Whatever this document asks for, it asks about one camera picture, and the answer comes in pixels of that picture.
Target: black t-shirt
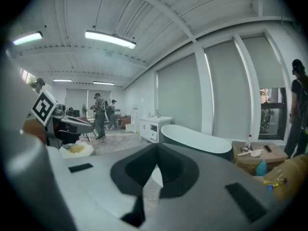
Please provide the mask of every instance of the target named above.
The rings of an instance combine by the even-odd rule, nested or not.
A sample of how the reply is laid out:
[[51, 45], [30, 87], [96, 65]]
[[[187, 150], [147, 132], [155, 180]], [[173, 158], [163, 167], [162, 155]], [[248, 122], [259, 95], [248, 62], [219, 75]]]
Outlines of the black t-shirt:
[[298, 105], [297, 112], [299, 112], [300, 115], [305, 114], [307, 112], [308, 93], [305, 92], [302, 84], [298, 79], [293, 80], [291, 91], [296, 93]]

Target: white bathtub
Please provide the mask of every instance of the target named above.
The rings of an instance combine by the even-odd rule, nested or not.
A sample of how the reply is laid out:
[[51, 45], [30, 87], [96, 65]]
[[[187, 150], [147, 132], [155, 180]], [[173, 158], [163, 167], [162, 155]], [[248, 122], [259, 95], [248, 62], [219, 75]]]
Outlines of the white bathtub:
[[164, 142], [216, 154], [231, 160], [232, 144], [225, 139], [196, 132], [178, 125], [163, 126]]

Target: ceiling light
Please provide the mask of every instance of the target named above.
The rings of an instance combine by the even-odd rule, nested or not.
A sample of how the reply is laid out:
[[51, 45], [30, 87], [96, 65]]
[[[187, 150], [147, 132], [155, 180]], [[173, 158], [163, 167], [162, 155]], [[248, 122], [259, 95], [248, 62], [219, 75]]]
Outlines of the ceiling light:
[[42, 33], [37, 32], [37, 33], [30, 34], [28, 36], [24, 36], [22, 38], [19, 38], [19, 39], [13, 41], [13, 44], [19, 45], [19, 44], [27, 43], [27, 42], [34, 41], [34, 40], [37, 40], [37, 39], [42, 39], [42, 37], [43, 37]]
[[53, 79], [54, 82], [72, 82], [71, 79]]
[[94, 81], [93, 84], [98, 84], [98, 85], [108, 85], [108, 86], [114, 86], [114, 83], [108, 83], [108, 82], [100, 82], [100, 81]]
[[120, 38], [118, 36], [106, 34], [106, 33], [98, 33], [94, 31], [86, 31], [85, 34], [87, 39], [96, 39], [96, 40], [101, 40], [101, 41], [106, 41], [109, 43], [113, 44], [118, 44], [130, 49], [134, 49], [136, 47], [136, 43], [133, 41], [129, 41], [124, 38]]

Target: bathroom vanity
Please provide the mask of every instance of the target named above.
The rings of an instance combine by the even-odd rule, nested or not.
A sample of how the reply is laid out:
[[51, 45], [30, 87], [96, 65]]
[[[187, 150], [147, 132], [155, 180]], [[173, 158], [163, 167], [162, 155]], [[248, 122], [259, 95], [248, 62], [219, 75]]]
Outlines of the bathroom vanity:
[[164, 142], [161, 128], [170, 125], [171, 117], [139, 117], [139, 131], [141, 137], [152, 143]]

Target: floor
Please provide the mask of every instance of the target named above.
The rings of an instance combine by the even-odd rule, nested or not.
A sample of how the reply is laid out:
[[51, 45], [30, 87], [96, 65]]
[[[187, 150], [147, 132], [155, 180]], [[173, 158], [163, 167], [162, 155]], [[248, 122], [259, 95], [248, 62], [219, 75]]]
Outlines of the floor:
[[[94, 155], [101, 155], [105, 153], [121, 151], [128, 149], [130, 147], [138, 145], [147, 145], [150, 142], [139, 138], [139, 135], [132, 132], [125, 132], [124, 129], [105, 131], [106, 138], [104, 142], [102, 140], [96, 140], [93, 133], [90, 134], [90, 141], [88, 141], [86, 136], [80, 136], [81, 141], [85, 141], [92, 145], [94, 148]], [[143, 188], [143, 203], [144, 212], [146, 218], [155, 209], [158, 203], [158, 196], [161, 190], [161, 186], [158, 185], [152, 177], [149, 178], [148, 182]]]

